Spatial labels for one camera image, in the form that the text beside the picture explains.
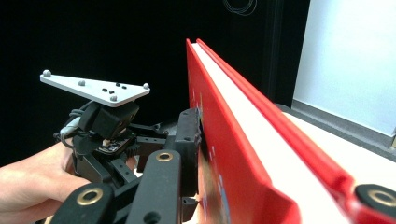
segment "black background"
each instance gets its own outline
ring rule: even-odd
[[[239,7],[240,1],[234,2]],[[309,1],[285,1],[287,39],[296,46],[281,76],[284,90],[272,100],[291,100]],[[0,5],[1,163],[21,160],[54,143],[71,109],[88,100],[39,81],[54,75],[150,85],[139,98],[135,123],[155,124],[188,108],[185,41],[201,38],[255,87],[265,82],[264,38],[269,5],[241,17],[221,0],[169,1],[3,1]],[[292,20],[302,15],[301,22]]]

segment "red panel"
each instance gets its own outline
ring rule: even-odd
[[[199,43],[201,48],[261,111],[262,115],[311,169],[353,222],[395,223],[393,218],[385,216],[360,203],[353,193],[355,188],[353,176],[324,153],[309,137],[287,119],[274,104],[240,76],[238,72],[232,69],[230,65],[224,62],[202,40],[198,39],[197,43]]]
[[[275,189],[233,113],[187,40],[190,107],[206,144],[199,156],[200,223],[300,223],[296,202]]]

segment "white panel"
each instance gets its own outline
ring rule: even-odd
[[[294,99],[392,136],[396,1],[311,0]]]

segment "hand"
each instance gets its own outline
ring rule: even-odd
[[[0,223],[49,217],[75,189],[89,183],[71,175],[72,149],[62,143],[0,168]]]

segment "brass ring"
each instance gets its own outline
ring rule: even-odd
[[[101,198],[103,197],[103,191],[99,188],[93,188],[93,189],[85,189],[84,191],[82,191],[78,197],[77,197],[77,203],[79,205],[85,206],[85,205],[90,205],[93,203],[96,203],[97,201],[99,201]]]
[[[370,189],[368,191],[368,195],[377,203],[381,203],[381,204],[384,204],[385,206],[389,206],[389,207],[396,207],[396,197],[385,192],[385,191],[378,190],[378,189]],[[384,200],[384,199],[378,197],[377,195],[383,195],[389,199]]]
[[[163,152],[157,155],[157,161],[171,161],[173,159],[173,155],[168,152]]]

